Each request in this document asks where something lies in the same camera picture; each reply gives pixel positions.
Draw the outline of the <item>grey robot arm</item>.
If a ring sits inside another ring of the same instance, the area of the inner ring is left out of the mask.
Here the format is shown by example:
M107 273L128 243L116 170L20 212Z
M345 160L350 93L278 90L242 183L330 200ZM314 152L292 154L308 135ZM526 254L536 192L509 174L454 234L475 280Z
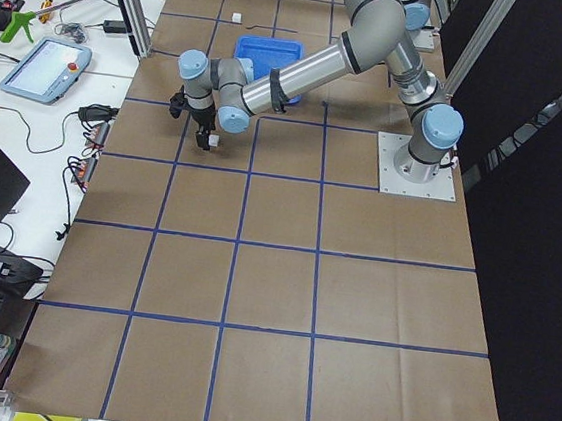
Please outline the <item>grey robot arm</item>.
M256 114L280 114L295 96L384 63L413 130L394 156L395 169L409 182L430 182L464 129L463 117L446 102L441 83L426 69L410 35L428 21L430 2L343 1L351 26L338 41L260 79L248 58L209 59L203 51L183 52L178 57L183 85L170 99L170 114L188 111L198 124L197 145L209 150L215 127L239 134Z
M432 0L401 0L406 16L406 29L417 31L430 20Z

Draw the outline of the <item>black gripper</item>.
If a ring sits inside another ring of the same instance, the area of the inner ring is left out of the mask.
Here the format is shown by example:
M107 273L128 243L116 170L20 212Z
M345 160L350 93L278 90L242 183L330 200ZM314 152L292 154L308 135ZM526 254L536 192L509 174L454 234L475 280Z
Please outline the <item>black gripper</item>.
M210 135L215 130L216 110L206 107L204 109L191 109L191 116L198 124L198 130L194 136L196 145L205 151L210 151Z

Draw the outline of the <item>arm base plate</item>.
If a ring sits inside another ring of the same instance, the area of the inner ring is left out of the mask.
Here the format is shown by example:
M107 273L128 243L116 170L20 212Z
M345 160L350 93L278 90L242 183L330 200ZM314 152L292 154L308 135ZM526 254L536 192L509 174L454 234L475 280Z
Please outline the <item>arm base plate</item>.
M409 30L408 33L418 51L422 51L423 53L432 53L435 51L435 41L431 30L422 28L419 30Z
M453 163L449 153L433 165L415 160L409 153L411 136L377 134L378 188L381 194L456 202Z

